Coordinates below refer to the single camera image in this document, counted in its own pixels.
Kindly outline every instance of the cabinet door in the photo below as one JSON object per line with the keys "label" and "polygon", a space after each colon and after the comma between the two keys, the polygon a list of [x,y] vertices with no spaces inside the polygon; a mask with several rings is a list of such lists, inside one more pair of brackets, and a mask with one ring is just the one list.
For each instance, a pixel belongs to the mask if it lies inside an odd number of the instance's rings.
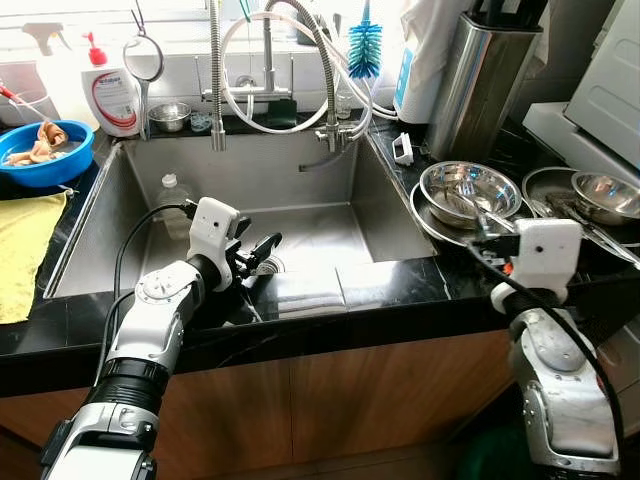
{"label": "cabinet door", "polygon": [[443,440],[510,383],[506,331],[292,359],[295,462]]}
{"label": "cabinet door", "polygon": [[0,427],[0,472],[10,480],[40,478],[42,469],[37,447]]}
{"label": "cabinet door", "polygon": [[[0,425],[42,446],[85,396],[79,389],[2,398]],[[288,360],[171,378],[153,456],[160,480],[291,463]]]}

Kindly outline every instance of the white appliance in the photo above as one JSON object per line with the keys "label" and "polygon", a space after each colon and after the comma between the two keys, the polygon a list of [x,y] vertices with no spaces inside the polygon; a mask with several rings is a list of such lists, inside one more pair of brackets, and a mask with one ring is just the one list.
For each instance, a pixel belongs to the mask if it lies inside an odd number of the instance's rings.
{"label": "white appliance", "polygon": [[640,0],[617,0],[571,101],[533,104],[523,125],[569,166],[640,187],[638,12]]}

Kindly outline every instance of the tongs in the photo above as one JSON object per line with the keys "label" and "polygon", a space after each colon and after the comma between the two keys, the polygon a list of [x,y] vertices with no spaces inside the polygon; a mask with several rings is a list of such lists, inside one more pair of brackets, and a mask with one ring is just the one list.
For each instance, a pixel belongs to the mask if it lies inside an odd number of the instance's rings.
{"label": "tongs", "polygon": [[494,223],[497,223],[502,228],[507,230],[510,233],[515,233],[516,227],[513,222],[507,220],[506,218],[502,218],[499,215],[487,210],[483,206],[481,206],[473,197],[467,197],[461,193],[456,192],[455,190],[449,190],[447,192],[448,195],[453,195],[459,200],[462,200],[465,204],[472,207],[476,213],[476,230],[478,231],[480,238],[489,239],[495,238],[499,236],[499,233],[494,232],[489,225],[489,220]]}
{"label": "tongs", "polygon": [[558,214],[578,222],[580,225],[582,225],[583,229],[591,234],[591,236],[597,237],[607,247],[611,248],[611,250],[615,251],[618,255],[620,255],[628,262],[632,263],[637,270],[640,270],[640,257],[638,257],[635,253],[633,253],[625,246],[621,245],[620,242],[618,242],[603,229],[601,229],[597,225],[594,225],[578,212],[576,212],[576,210],[573,208],[575,197],[572,194],[550,193],[547,195],[546,200]]}

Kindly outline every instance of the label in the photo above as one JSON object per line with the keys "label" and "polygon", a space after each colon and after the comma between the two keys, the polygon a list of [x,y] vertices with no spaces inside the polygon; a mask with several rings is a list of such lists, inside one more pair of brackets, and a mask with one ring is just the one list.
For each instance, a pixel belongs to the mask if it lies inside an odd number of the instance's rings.
{"label": "label", "polygon": [[115,127],[132,130],[136,126],[136,112],[131,108],[134,93],[119,72],[98,76],[91,86],[91,95],[100,113]]}
{"label": "label", "polygon": [[402,65],[400,66],[400,74],[398,75],[398,83],[396,85],[396,94],[394,100],[398,108],[402,108],[404,102],[404,92],[407,90],[409,83],[409,73],[411,73],[411,62],[413,61],[413,52],[408,48],[404,49],[402,57]]}

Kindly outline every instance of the yellow towel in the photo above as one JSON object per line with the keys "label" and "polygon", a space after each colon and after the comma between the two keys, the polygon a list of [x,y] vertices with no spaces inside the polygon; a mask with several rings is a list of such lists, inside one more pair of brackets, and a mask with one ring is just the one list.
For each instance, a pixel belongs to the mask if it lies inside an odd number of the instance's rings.
{"label": "yellow towel", "polygon": [[36,272],[66,198],[62,192],[0,202],[0,324],[27,319]]}

